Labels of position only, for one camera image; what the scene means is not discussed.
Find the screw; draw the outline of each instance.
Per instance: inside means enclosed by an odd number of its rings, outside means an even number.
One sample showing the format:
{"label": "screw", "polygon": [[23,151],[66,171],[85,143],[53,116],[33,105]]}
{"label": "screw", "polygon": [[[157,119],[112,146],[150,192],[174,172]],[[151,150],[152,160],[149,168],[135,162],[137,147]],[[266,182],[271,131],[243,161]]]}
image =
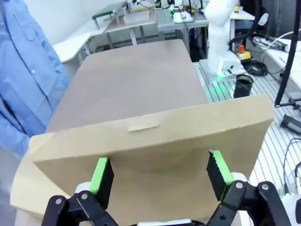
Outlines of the screw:
{"label": "screw", "polygon": [[238,182],[238,183],[236,184],[236,187],[237,187],[237,188],[243,188],[243,184],[240,183],[240,182]]}
{"label": "screw", "polygon": [[58,198],[56,201],[55,201],[55,203],[58,205],[58,204],[60,204],[62,202],[62,199],[61,198]]}
{"label": "screw", "polygon": [[81,199],[86,199],[88,197],[88,195],[86,193],[81,195]]}
{"label": "screw", "polygon": [[266,184],[263,184],[261,187],[263,188],[263,190],[268,190],[268,188],[269,188],[269,186]]}

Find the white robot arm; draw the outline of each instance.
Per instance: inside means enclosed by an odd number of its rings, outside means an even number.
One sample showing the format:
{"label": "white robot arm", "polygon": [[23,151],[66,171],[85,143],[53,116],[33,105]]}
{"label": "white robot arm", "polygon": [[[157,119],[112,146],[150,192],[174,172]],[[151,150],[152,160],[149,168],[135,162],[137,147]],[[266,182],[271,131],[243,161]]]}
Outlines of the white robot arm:
{"label": "white robot arm", "polygon": [[230,15],[237,2],[210,0],[205,9],[205,17],[209,21],[207,66],[212,74],[227,76],[245,72],[240,59],[229,50]]}

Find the gray floor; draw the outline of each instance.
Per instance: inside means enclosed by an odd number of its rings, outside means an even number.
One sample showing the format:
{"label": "gray floor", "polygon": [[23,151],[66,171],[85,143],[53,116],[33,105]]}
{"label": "gray floor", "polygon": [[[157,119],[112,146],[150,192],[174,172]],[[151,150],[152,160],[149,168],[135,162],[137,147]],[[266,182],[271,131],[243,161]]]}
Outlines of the gray floor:
{"label": "gray floor", "polygon": [[0,225],[13,226],[16,210],[9,205],[9,193],[19,160],[0,148]]}
{"label": "gray floor", "polygon": [[[200,63],[194,63],[194,67],[209,102],[232,99],[235,81],[221,81],[212,84],[205,79]],[[274,102],[279,90],[278,81],[270,75],[265,77],[251,75],[251,77],[254,79],[251,95],[265,94],[270,97],[271,102]],[[284,102],[288,102],[287,96],[283,97],[282,103]],[[280,195],[284,193],[282,164],[286,148],[291,138],[300,137],[296,133],[279,126],[284,114],[301,121],[301,112],[298,110],[294,111],[290,106],[274,108],[274,121],[264,138],[261,151],[250,177],[250,183],[254,186],[262,181],[271,181],[276,186]],[[301,162],[301,143],[296,142],[289,149],[285,166],[286,181],[291,192],[294,191],[293,170],[299,162]]]}

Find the white cable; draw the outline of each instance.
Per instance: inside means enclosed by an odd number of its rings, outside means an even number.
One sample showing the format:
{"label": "white cable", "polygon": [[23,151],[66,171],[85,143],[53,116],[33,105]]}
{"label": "white cable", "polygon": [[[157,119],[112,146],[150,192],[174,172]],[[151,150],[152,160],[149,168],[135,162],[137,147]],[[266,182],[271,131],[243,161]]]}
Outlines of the white cable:
{"label": "white cable", "polygon": [[269,49],[276,41],[278,41],[279,39],[283,38],[284,36],[287,36],[287,35],[292,34],[292,33],[293,33],[293,32],[285,33],[285,34],[281,35],[279,38],[276,38],[274,41],[272,41],[271,44],[269,44],[269,46],[265,49],[264,54],[263,54],[262,61],[264,61],[264,57],[265,57],[265,54],[267,53],[268,49]]}

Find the shirt sleeve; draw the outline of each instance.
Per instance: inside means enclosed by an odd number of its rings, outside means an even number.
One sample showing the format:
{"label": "shirt sleeve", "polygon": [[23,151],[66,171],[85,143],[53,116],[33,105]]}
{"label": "shirt sleeve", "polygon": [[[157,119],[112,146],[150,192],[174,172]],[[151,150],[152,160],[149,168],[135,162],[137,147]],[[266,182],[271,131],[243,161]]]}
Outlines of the shirt sleeve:
{"label": "shirt sleeve", "polygon": [[70,83],[70,78],[69,78],[69,76],[67,76],[67,72],[64,68],[64,65],[62,64],[60,58],[56,54],[56,51],[53,49],[52,45],[47,40],[47,38],[43,32],[43,29],[40,27],[40,25],[36,22],[36,20],[31,15],[30,15],[30,18],[32,19],[31,23],[34,26],[34,29],[41,42],[41,45],[42,45],[43,49],[45,50],[47,57],[51,61],[51,64],[55,68],[55,72],[58,74],[58,76],[61,79],[61,81],[63,82],[64,86],[68,87],[68,85]]}
{"label": "shirt sleeve", "polygon": [[2,113],[0,113],[0,146],[12,151],[20,159],[29,146],[29,136],[14,127]]}

